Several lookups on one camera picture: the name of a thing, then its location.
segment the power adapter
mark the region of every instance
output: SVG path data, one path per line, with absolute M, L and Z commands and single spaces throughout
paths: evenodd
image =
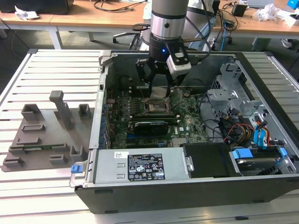
M 235 22 L 231 20 L 225 20 L 223 24 L 225 24 L 226 28 L 234 28 Z
M 243 17 L 246 9 L 247 9 L 248 5 L 244 5 L 244 4 L 235 4 L 233 9 L 232 9 L 232 14 L 234 16 L 239 16 L 239 17 Z

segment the desk leg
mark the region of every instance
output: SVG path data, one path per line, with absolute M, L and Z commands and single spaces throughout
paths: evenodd
M 94 41 L 93 32 L 88 32 L 88 35 L 89 35 L 89 41 Z
M 270 38 L 255 38 L 252 43 L 252 51 L 265 51 L 270 43 Z
M 62 41 L 61 41 L 61 38 L 60 38 L 60 34 L 57 31 L 57 28 L 52 27 L 51 29 L 49 29 L 49 33 L 50 33 L 54 48 L 55 49 L 61 49 L 62 48 Z
M 6 39 L 6 38 L 7 38 L 7 35 L 6 35 L 4 29 L 0 29 L 0 37 L 1 37 L 2 39 Z

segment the white sticker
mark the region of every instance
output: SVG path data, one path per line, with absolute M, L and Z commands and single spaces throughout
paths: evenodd
M 114 152 L 115 159 L 126 159 L 129 155 L 129 152 Z

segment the crumpled paper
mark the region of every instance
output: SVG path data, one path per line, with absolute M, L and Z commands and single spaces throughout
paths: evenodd
M 17 6 L 14 6 L 14 7 L 15 7 L 15 13 L 14 14 L 16 14 L 16 16 L 18 16 L 21 20 L 26 21 L 27 19 L 39 18 L 39 16 L 34 11 L 26 12 L 26 11 L 23 11 L 23 10 L 17 8 Z
M 274 20 L 276 21 L 276 15 L 280 11 L 280 8 L 275 7 L 274 4 L 268 4 L 265 8 L 259 8 L 255 13 L 254 17 L 259 21 Z

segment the floor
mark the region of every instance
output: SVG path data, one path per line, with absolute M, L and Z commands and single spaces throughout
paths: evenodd
M 48 32 L 19 30 L 17 35 L 33 49 L 54 49 Z M 87 32 L 60 32 L 64 49 L 128 49 L 133 36 L 121 37 L 118 44 L 112 43 L 113 33 L 94 33 L 94 42 L 89 41 Z M 224 51 L 251 51 L 252 38 L 233 38 L 232 44 L 225 44 Z M 0 39 L 0 93 L 3 91 L 11 76 L 17 70 L 27 53 L 27 48 L 11 31 L 7 31 L 7 39 Z M 216 43 L 219 50 L 221 43 Z M 267 51 L 280 61 L 288 70 L 294 60 L 299 57 L 296 53 L 299 41 L 294 41 L 293 50 L 282 46 L 279 39 L 271 40 Z M 290 73 L 299 79 L 299 61 L 293 66 Z

